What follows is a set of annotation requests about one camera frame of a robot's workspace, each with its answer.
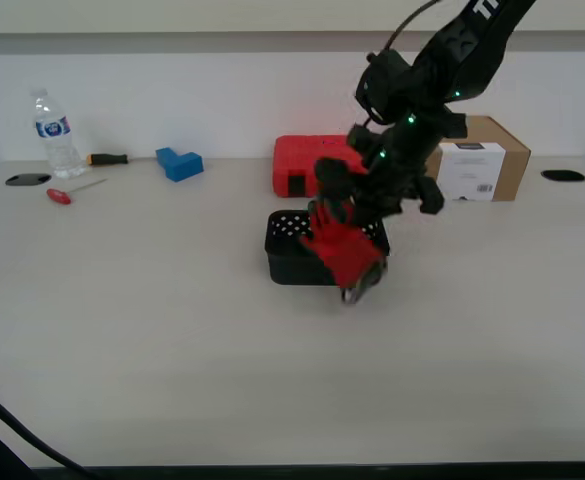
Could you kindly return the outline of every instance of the white label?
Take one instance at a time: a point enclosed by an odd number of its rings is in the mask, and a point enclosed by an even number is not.
[[[486,20],[489,20],[492,18],[492,11],[487,7],[486,3],[489,3],[495,10],[499,8],[499,0],[479,0],[473,10],[474,13],[480,13]]]
[[[449,200],[494,199],[505,150],[498,143],[442,143],[437,183]]]

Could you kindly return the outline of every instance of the water bottle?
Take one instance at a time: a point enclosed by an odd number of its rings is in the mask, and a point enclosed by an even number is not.
[[[44,88],[33,90],[32,97],[35,98],[36,131],[45,146],[54,175],[67,179],[87,172],[89,166],[72,144],[70,124],[61,106],[48,97]]]

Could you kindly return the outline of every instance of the red plastic case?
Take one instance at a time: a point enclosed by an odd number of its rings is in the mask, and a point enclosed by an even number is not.
[[[274,192],[279,197],[316,196],[314,163],[321,157],[344,160],[353,172],[365,173],[361,156],[347,145],[345,135],[285,135],[274,147]]]

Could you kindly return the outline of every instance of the black basket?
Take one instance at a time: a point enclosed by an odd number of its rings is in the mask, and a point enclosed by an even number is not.
[[[323,262],[299,241],[310,233],[310,216],[306,210],[279,210],[270,215],[265,236],[265,252],[270,263],[270,277],[280,285],[336,285]],[[388,237],[382,222],[368,225],[363,232],[387,256]]]

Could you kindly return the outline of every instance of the blue l-shaped block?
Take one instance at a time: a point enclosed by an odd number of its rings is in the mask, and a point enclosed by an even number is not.
[[[159,165],[165,170],[165,176],[173,182],[180,182],[203,171],[203,159],[196,153],[177,155],[171,148],[156,151]]]

